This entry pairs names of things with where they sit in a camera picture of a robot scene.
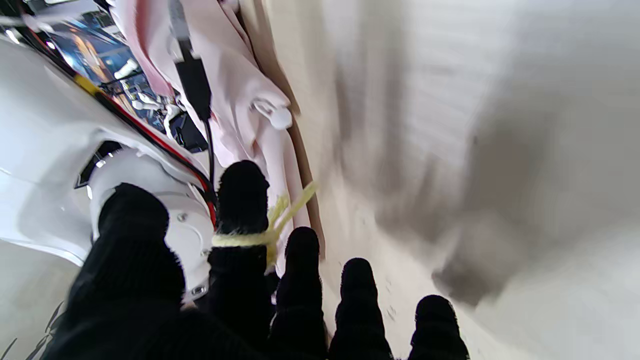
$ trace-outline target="yellow tape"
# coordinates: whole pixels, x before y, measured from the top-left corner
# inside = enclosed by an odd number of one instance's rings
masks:
[[[278,257],[277,243],[280,238],[280,233],[284,226],[293,218],[293,216],[300,210],[306,203],[309,202],[311,197],[316,193],[317,186],[312,181],[304,190],[300,198],[291,206],[287,213],[284,211],[289,206],[289,197],[278,197],[276,205],[269,210],[269,228],[264,233],[249,234],[249,235],[222,235],[215,234],[211,240],[213,247],[249,247],[266,245],[267,246],[267,269],[275,265]]]
[[[95,86],[89,79],[82,75],[74,76],[74,81],[89,94],[95,95],[100,92],[100,88]]]

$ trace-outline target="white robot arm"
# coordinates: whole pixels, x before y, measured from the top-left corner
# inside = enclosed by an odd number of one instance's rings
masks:
[[[132,183],[167,207],[167,244],[182,261],[187,297],[205,291],[214,232],[202,179],[123,123],[34,50],[0,39],[0,238],[81,266],[97,238],[97,216],[113,187]],[[153,130],[146,124],[140,124]],[[80,173],[106,141],[122,150]],[[175,142],[172,151],[206,173]]]

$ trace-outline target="red and black wire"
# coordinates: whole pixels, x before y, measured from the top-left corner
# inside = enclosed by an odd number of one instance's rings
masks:
[[[16,14],[6,14],[13,16],[23,16],[25,15],[25,11],[21,6],[20,1],[16,2],[19,10],[19,13]],[[16,30],[20,32],[20,34],[27,40],[27,43],[36,49],[40,54],[47,57],[51,60],[62,72],[71,77],[76,83],[78,83],[78,79],[82,78],[71,66],[69,66],[64,59],[60,56],[59,53],[52,51],[49,49],[42,39],[36,34],[31,28],[27,26],[16,27]],[[203,191],[203,198],[207,203],[207,207],[209,208],[209,214],[211,216],[211,222],[213,223],[214,229],[217,228],[216,221],[216,206],[217,206],[217,196],[216,191],[213,185],[213,172],[211,172],[211,177],[207,178],[207,176],[202,173],[197,167],[192,164],[192,162],[187,159],[180,152],[176,151],[172,146],[170,146],[165,140],[163,140],[158,134],[155,134],[153,130],[144,126],[142,122],[133,116],[131,116],[126,110],[124,110],[119,104],[117,104],[112,98],[106,95],[104,92],[100,91],[96,88],[96,91],[89,92],[101,105],[103,105],[109,112],[118,117],[121,121],[125,122],[127,125],[131,126],[138,134],[140,134],[144,139],[155,145],[158,149],[162,150],[165,154],[167,154],[171,159],[174,159],[184,167],[186,167],[200,182],[200,186]],[[209,157],[213,157],[212,152],[212,139],[211,139],[211,131],[208,129],[208,123],[205,123],[205,127],[207,128],[208,136],[207,141],[209,142]]]

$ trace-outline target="beige surface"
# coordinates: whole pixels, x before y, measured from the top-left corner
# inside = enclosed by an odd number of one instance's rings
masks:
[[[640,357],[640,3],[241,2],[321,183],[330,329],[361,256],[396,356],[442,291],[473,359]]]
[[[0,354],[25,359],[44,336],[79,267],[45,252],[0,240]]]

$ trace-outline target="pink cloth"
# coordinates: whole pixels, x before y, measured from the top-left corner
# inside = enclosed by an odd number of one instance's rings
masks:
[[[125,13],[131,14],[128,18],[129,21],[122,23],[123,28],[121,28],[121,30],[123,33],[143,34],[140,30],[147,27],[148,18],[145,14],[148,12],[149,1],[150,0],[127,1],[123,4],[124,7],[122,10]],[[129,37],[127,38],[127,43],[133,56],[135,56],[142,71],[145,73],[151,90],[158,95],[173,96],[173,88],[148,57],[146,38],[144,36]]]
[[[133,13],[120,10],[131,8],[131,3],[139,1],[148,0],[118,0],[112,11],[117,21],[122,24],[135,22]],[[286,107],[289,105],[288,98],[258,69],[248,36],[233,11],[223,9],[217,1],[212,0],[182,0],[182,5],[193,50],[202,58],[211,86],[211,109],[217,118],[211,120],[211,129],[214,151],[220,165],[226,168],[240,160],[252,160],[258,164],[271,185],[270,206],[275,204],[279,195],[289,194],[292,200],[297,199],[302,192],[302,184],[291,138],[287,131],[276,130],[252,106],[254,100],[262,99],[276,108]],[[140,56],[148,56],[158,73],[182,93],[182,84],[173,64],[180,52],[170,33],[168,5],[162,1],[158,5],[153,3],[153,6],[150,3],[145,16],[148,19],[146,28],[120,28],[129,42],[139,41],[136,38],[145,39],[140,42],[146,44]],[[193,108],[187,102],[185,105],[200,132],[204,133],[204,125]],[[294,227],[298,226],[309,226],[306,208],[286,225],[278,242],[280,252],[276,270],[279,275],[284,272],[287,239]]]

